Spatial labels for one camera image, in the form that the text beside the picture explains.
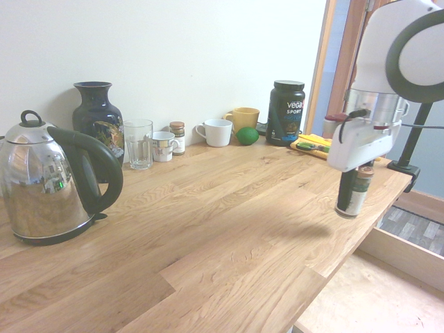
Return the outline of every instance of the clear glass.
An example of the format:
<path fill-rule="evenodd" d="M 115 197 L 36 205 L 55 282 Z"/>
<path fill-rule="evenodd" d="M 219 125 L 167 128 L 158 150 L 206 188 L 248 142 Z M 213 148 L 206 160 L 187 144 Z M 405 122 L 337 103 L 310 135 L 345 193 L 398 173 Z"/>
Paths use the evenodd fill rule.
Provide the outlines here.
<path fill-rule="evenodd" d="M 130 156 L 130 166 L 136 170 L 151 168 L 153 165 L 153 122 L 148 119 L 134 119 L 123 122 L 125 142 Z"/>

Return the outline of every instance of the tiled floor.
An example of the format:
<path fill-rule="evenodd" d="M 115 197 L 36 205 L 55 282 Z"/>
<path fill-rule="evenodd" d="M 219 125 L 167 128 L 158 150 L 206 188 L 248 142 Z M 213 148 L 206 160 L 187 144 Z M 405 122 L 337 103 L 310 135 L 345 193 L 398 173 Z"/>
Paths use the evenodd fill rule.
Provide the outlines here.
<path fill-rule="evenodd" d="M 444 225 L 391 207 L 378 226 L 391 234 L 444 256 Z"/>

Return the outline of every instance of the dark blue vase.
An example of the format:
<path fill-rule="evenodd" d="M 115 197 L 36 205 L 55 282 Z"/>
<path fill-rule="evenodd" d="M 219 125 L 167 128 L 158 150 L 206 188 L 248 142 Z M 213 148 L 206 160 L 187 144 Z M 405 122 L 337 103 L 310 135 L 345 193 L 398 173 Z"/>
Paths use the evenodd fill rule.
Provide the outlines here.
<path fill-rule="evenodd" d="M 125 141 L 123 120 L 120 110 L 108 100 L 109 82 L 74 83 L 82 96 L 82 104 L 72 114 L 74 130 L 88 134 L 103 142 L 120 162 L 123 163 Z M 90 156 L 99 182 L 107 182 L 107 175 L 101 163 Z"/>

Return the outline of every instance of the black container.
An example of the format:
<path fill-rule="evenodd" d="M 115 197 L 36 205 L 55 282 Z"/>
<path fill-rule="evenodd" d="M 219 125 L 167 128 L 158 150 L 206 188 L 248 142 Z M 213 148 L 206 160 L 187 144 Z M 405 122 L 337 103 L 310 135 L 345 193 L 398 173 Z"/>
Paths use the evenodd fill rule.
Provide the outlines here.
<path fill-rule="evenodd" d="M 268 109 L 266 140 L 275 146 L 290 146 L 298 138 L 304 108 L 304 83 L 275 81 Z"/>
<path fill-rule="evenodd" d="M 72 114 L 74 130 L 95 137 L 107 146 L 120 165 L 123 163 L 125 141 L 120 110 L 108 100 L 109 82 L 75 83 L 82 96 L 82 104 Z M 108 182 L 102 162 L 91 156 L 91 163 L 98 182 Z"/>

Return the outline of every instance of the wooden drawer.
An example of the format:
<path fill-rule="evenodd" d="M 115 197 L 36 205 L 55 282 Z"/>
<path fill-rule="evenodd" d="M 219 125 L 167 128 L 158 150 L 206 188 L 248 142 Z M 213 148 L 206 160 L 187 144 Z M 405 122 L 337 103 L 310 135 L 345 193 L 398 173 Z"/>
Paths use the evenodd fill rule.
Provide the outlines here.
<path fill-rule="evenodd" d="M 375 228 L 293 332 L 444 332 L 443 291 L 441 256 Z"/>

